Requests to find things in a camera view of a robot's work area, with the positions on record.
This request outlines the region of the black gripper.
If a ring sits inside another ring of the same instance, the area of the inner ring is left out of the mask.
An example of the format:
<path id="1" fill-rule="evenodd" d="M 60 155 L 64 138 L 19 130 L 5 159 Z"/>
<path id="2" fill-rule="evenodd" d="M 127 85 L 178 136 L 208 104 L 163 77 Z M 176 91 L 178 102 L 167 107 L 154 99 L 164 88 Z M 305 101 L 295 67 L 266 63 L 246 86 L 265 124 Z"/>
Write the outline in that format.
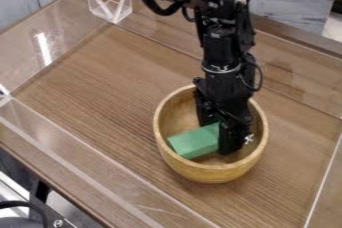
<path id="1" fill-rule="evenodd" d="M 224 71 L 202 67 L 194 78 L 196 115 L 200 126 L 219 122 L 218 152 L 230 155 L 254 138 L 249 101 L 261 90 L 263 73 L 258 66 L 237 66 Z"/>

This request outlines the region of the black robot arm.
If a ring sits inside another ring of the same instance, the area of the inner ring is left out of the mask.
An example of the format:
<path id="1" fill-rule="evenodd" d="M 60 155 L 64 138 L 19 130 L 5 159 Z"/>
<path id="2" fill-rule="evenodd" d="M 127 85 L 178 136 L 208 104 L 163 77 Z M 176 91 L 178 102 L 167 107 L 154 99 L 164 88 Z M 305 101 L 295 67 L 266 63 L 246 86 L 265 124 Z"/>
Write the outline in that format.
<path id="1" fill-rule="evenodd" d="M 218 125 L 218 151 L 238 151 L 253 136 L 249 101 L 262 88 L 263 73 L 250 53 L 255 30 L 250 0 L 170 0 L 192 9 L 203 49 L 203 77 L 194 79 L 199 124 Z"/>

